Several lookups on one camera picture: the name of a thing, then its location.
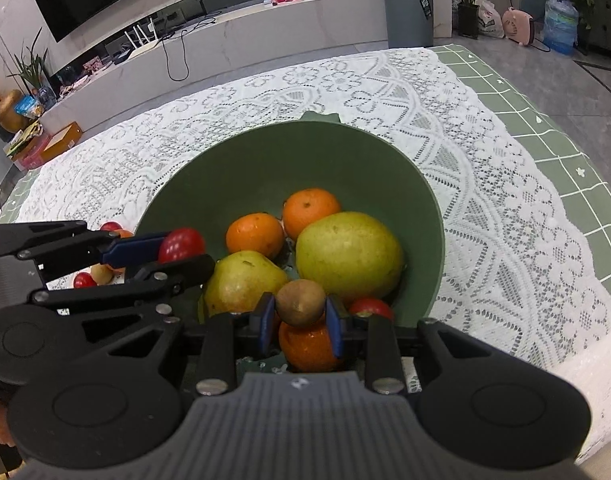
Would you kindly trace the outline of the orange mandarin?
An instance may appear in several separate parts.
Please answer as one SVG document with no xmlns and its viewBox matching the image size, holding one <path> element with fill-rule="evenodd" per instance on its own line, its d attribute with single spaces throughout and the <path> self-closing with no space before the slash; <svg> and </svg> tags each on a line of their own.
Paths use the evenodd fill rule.
<svg viewBox="0 0 611 480">
<path fill-rule="evenodd" d="M 293 193 L 282 206 L 282 223 L 286 234 L 296 240 L 310 224 L 342 211 L 333 193 L 323 188 L 306 188 Z"/>
<path fill-rule="evenodd" d="M 118 234 L 121 238 L 129 238 L 133 236 L 132 232 L 124 229 L 115 230 L 115 233 Z"/>
<path fill-rule="evenodd" d="M 228 252 L 252 250 L 274 259 L 284 246 L 284 229 L 279 220 L 265 212 L 246 214 L 232 222 L 226 231 Z"/>
<path fill-rule="evenodd" d="M 281 322 L 278 340 L 287 362 L 299 372 L 326 373 L 339 364 L 323 316 L 307 326 Z"/>
</svg>

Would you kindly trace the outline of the red cherry tomato top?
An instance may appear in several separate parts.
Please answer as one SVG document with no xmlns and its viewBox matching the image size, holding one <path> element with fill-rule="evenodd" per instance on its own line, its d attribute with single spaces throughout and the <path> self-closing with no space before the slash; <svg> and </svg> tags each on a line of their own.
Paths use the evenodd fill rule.
<svg viewBox="0 0 611 480">
<path fill-rule="evenodd" d="M 162 240 L 158 252 L 159 263 L 169 263 L 203 255 L 206 241 L 199 231 L 193 228 L 180 228 L 172 231 Z"/>
</svg>

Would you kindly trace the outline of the white lace tablecloth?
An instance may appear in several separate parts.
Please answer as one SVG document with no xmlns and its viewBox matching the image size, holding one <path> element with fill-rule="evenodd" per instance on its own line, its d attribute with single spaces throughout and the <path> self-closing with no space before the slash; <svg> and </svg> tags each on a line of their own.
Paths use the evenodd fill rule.
<svg viewBox="0 0 611 480">
<path fill-rule="evenodd" d="M 611 296 L 555 185 L 433 49 L 336 56 L 182 96 L 30 172 L 0 221 L 133 229 L 207 148 L 307 112 L 336 114 L 409 156 L 437 196 L 447 252 L 432 315 L 576 385 L 592 409 L 590 457 L 611 440 Z"/>
</svg>

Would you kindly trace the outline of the blue water jug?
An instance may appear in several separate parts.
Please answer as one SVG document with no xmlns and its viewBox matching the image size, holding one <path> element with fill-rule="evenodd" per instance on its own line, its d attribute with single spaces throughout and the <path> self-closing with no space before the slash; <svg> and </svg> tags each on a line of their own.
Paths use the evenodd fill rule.
<svg viewBox="0 0 611 480">
<path fill-rule="evenodd" d="M 543 44 L 564 55 L 571 55 L 578 39 L 579 12 L 571 0 L 545 2 Z"/>
</svg>

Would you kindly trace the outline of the orange cardboard box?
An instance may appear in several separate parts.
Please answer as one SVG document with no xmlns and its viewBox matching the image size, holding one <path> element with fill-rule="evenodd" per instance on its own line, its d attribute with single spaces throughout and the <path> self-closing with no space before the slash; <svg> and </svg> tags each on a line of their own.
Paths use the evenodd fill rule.
<svg viewBox="0 0 611 480">
<path fill-rule="evenodd" d="M 83 131 L 77 122 L 71 122 L 70 125 L 55 133 L 46 144 L 43 151 L 40 153 L 40 163 L 50 162 L 59 155 L 74 148 L 78 141 L 81 140 Z"/>
</svg>

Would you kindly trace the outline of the white tv console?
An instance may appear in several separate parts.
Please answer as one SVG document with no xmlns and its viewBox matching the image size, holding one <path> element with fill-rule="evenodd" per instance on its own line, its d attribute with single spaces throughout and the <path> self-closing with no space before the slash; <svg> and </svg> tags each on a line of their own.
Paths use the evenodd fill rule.
<svg viewBox="0 0 611 480">
<path fill-rule="evenodd" d="M 57 132 L 77 122 L 94 134 L 175 99 L 200 81 L 276 58 L 386 39 L 385 0 L 247 6 L 111 66 L 51 107 L 40 123 Z"/>
</svg>

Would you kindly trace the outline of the small brown kiwi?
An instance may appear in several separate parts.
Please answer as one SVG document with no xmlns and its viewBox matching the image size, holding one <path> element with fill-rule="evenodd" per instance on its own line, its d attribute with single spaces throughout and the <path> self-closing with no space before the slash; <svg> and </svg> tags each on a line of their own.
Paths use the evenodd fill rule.
<svg viewBox="0 0 611 480">
<path fill-rule="evenodd" d="M 276 311 L 291 326 L 309 326 L 324 314 L 326 292 L 321 285 L 310 280 L 294 280 L 278 290 Z"/>
<path fill-rule="evenodd" d="M 108 285 L 114 279 L 114 271 L 111 266 L 107 264 L 97 263 L 90 267 L 89 270 L 92 279 L 99 286 Z"/>
</svg>

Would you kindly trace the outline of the large green pear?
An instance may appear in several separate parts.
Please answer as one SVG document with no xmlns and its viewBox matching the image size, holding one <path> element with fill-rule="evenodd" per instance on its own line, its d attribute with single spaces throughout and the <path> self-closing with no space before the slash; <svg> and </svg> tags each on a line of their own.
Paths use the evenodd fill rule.
<svg viewBox="0 0 611 480">
<path fill-rule="evenodd" d="M 404 250 L 379 220 L 339 212 L 305 228 L 296 240 L 296 272 L 345 301 L 392 292 L 405 268 Z"/>
</svg>

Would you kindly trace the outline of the white plastic bag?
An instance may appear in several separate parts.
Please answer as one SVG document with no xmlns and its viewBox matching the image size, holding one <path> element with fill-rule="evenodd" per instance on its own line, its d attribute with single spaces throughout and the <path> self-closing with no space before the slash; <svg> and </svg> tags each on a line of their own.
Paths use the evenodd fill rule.
<svg viewBox="0 0 611 480">
<path fill-rule="evenodd" d="M 489 0 L 476 0 L 478 7 L 478 30 L 480 34 L 496 39 L 504 39 L 502 18 Z"/>
</svg>

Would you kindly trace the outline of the brown pear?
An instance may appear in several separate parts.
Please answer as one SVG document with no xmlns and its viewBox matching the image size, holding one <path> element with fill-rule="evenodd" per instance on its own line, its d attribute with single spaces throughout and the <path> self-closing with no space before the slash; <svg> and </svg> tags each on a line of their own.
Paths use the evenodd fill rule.
<svg viewBox="0 0 611 480">
<path fill-rule="evenodd" d="M 276 294 L 289 281 L 284 270 L 259 252 L 234 252 L 217 261 L 204 288 L 206 312 L 209 315 L 251 312 L 264 292 Z"/>
</svg>

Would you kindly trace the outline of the red cherry tomato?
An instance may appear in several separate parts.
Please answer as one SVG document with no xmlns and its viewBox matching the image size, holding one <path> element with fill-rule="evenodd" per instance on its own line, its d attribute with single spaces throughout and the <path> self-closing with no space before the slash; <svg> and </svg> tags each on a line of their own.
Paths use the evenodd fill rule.
<svg viewBox="0 0 611 480">
<path fill-rule="evenodd" d="M 377 298 L 357 299 L 350 304 L 348 311 L 358 318 L 368 318 L 371 315 L 379 315 L 390 321 L 394 320 L 394 313 L 389 304 Z"/>
<path fill-rule="evenodd" d="M 96 287 L 96 286 L 97 286 L 97 282 L 92 277 L 92 274 L 88 272 L 78 272 L 78 274 L 74 276 L 73 287 L 76 289 L 91 288 L 91 287 Z"/>
<path fill-rule="evenodd" d="M 193 228 L 180 228 L 172 231 L 162 240 L 158 252 L 159 263 L 169 263 L 203 255 L 206 241 L 199 231 Z"/>
</svg>

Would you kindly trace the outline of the grey trash bin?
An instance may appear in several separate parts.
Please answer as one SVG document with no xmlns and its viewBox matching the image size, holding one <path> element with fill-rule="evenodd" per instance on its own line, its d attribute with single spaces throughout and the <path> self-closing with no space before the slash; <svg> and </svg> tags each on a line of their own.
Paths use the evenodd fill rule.
<svg viewBox="0 0 611 480">
<path fill-rule="evenodd" d="M 390 49 L 433 46 L 433 0 L 385 0 Z"/>
</svg>

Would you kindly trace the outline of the green colander bowl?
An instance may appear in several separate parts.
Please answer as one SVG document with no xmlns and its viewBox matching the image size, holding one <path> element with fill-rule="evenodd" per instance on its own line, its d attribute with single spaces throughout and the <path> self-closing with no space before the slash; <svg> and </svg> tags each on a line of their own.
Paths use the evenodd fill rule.
<svg viewBox="0 0 611 480">
<path fill-rule="evenodd" d="M 137 234 L 195 228 L 209 255 L 226 252 L 228 224 L 247 212 L 277 214 L 302 188 L 323 188 L 343 208 L 383 222 L 401 243 L 405 266 L 389 292 L 399 349 L 411 356 L 415 328 L 435 302 L 445 235 L 429 182 L 398 148 L 333 116 L 255 128 L 208 148 L 177 171 L 142 215 Z"/>
</svg>

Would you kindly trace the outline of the white wifi router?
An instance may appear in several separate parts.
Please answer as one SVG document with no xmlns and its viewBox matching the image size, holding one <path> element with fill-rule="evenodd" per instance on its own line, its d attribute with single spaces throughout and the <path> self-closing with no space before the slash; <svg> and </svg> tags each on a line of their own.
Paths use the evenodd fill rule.
<svg viewBox="0 0 611 480">
<path fill-rule="evenodd" d="M 136 58 L 138 55 L 145 54 L 155 48 L 160 37 L 154 27 L 153 19 L 147 22 L 138 22 L 124 30 L 124 35 L 132 46 L 128 59 Z"/>
</svg>

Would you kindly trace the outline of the potted plant left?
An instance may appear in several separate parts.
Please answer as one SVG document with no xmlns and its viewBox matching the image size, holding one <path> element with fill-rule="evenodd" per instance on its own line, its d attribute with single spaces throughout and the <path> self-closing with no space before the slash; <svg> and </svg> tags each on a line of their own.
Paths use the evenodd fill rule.
<svg viewBox="0 0 611 480">
<path fill-rule="evenodd" d="M 45 62 L 48 50 L 36 50 L 40 39 L 40 28 L 29 46 L 22 44 L 21 53 L 14 55 L 16 71 L 11 76 L 20 77 L 28 89 L 28 93 L 43 105 L 44 110 L 50 110 L 57 102 L 54 89 L 47 76 Z"/>
</svg>

